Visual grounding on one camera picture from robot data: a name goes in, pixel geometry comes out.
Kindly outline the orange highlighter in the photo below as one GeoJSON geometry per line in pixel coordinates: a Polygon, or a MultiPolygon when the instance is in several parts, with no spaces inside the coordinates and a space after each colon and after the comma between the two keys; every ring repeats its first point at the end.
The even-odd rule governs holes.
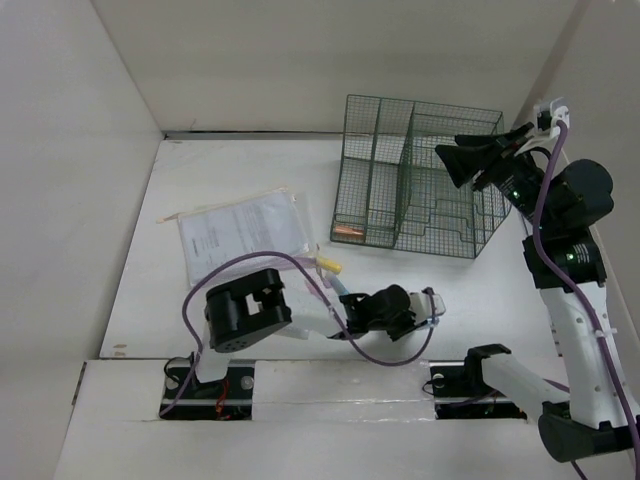
{"type": "Polygon", "coordinates": [[[349,226],[338,225],[334,228],[333,232],[336,235],[351,237],[351,238],[362,238],[365,233],[363,230],[352,228],[349,226]]]}

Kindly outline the clear zipper document pouch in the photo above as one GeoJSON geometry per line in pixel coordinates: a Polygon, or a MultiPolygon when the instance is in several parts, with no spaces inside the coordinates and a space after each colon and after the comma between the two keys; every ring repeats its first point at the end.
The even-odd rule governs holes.
{"type": "Polygon", "coordinates": [[[188,284],[237,257],[276,251],[315,266],[317,242],[308,196],[286,187],[176,212],[156,221],[177,225],[188,284]]]}

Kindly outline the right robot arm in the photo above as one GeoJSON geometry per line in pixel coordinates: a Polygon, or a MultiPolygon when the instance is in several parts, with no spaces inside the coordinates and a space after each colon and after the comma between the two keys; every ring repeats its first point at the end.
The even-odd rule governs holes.
{"type": "Polygon", "coordinates": [[[471,348],[462,381],[473,393],[489,389],[511,400],[537,425],[557,462],[639,448],[639,405],[627,386],[607,311],[606,268],[591,232],[614,206],[608,171],[590,159],[558,169],[568,135],[564,122],[546,152],[528,127],[499,136],[459,135],[435,149],[456,186],[496,188],[531,224],[523,253],[559,344],[568,386],[538,376],[501,344],[471,348]]]}

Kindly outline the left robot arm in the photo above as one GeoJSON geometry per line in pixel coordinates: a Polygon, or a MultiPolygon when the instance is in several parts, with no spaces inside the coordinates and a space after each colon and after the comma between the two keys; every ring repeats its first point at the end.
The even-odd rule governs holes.
{"type": "Polygon", "coordinates": [[[393,342],[417,331],[431,330],[446,312],[441,296],[427,287],[408,292],[391,285],[374,294],[350,293],[338,277],[326,276],[340,307],[327,314],[296,314],[285,301],[279,272],[263,269],[218,285],[206,293],[207,334],[188,384],[201,396],[222,387],[232,356],[272,335],[307,340],[312,333],[332,341],[358,340],[371,332],[384,333],[393,342]]]}

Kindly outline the blue highlighter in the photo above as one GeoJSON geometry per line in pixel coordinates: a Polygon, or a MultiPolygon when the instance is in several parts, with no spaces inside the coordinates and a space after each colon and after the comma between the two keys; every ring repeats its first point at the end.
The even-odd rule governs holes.
{"type": "Polygon", "coordinates": [[[335,293],[339,297],[350,294],[349,290],[345,287],[345,285],[342,283],[342,281],[337,275],[333,274],[332,272],[329,272],[327,274],[327,278],[332,289],[335,291],[335,293]]]}

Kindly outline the yellow highlighter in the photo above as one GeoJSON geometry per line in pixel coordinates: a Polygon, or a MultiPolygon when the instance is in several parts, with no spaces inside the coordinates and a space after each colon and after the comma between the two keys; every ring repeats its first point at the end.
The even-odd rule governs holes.
{"type": "Polygon", "coordinates": [[[339,275],[342,272],[342,265],[330,260],[328,258],[317,256],[316,257],[316,265],[320,269],[324,269],[328,272],[331,272],[335,275],[339,275]]]}

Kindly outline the pink purple highlighter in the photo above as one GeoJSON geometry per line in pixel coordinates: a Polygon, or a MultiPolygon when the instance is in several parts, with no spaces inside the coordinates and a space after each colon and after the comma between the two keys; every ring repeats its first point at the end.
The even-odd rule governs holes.
{"type": "Polygon", "coordinates": [[[309,291],[309,293],[316,298],[318,301],[320,301],[322,304],[325,304],[324,302],[324,284],[322,281],[317,282],[316,280],[312,279],[311,281],[306,280],[305,281],[305,285],[309,291]]]}

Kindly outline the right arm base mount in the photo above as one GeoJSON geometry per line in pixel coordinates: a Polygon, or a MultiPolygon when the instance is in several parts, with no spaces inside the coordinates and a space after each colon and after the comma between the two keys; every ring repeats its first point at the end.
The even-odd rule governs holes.
{"type": "Polygon", "coordinates": [[[480,361],[496,354],[510,354],[501,344],[470,348],[461,361],[429,364],[430,379],[422,391],[434,400],[437,420],[519,419],[527,415],[500,391],[484,383],[480,361]]]}

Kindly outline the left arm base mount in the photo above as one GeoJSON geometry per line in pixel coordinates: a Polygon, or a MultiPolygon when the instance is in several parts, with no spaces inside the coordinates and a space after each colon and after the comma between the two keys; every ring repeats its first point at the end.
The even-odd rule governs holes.
{"type": "Polygon", "coordinates": [[[159,418],[175,421],[248,421],[252,419],[254,361],[232,361],[221,380],[202,383],[192,377],[176,400],[193,356],[170,358],[163,367],[165,385],[159,418]]]}

